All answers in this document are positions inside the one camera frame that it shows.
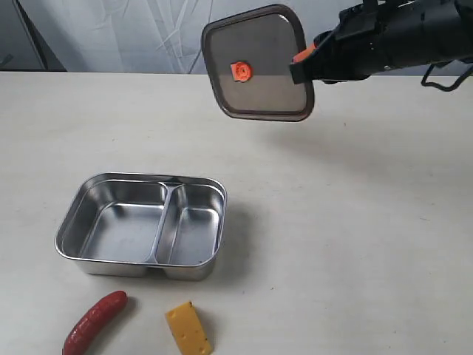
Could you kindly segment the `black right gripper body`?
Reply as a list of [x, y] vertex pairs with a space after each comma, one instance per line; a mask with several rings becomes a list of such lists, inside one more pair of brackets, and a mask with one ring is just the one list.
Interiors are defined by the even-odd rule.
[[363, 1], [313, 43], [314, 80], [360, 81], [419, 66], [431, 73], [460, 60], [460, 2]]

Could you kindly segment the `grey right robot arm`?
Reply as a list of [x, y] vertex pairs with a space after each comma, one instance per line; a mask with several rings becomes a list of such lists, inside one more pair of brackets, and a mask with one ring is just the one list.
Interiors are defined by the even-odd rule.
[[472, 62], [471, 1], [363, 1], [293, 57], [295, 83], [361, 81], [407, 67]]

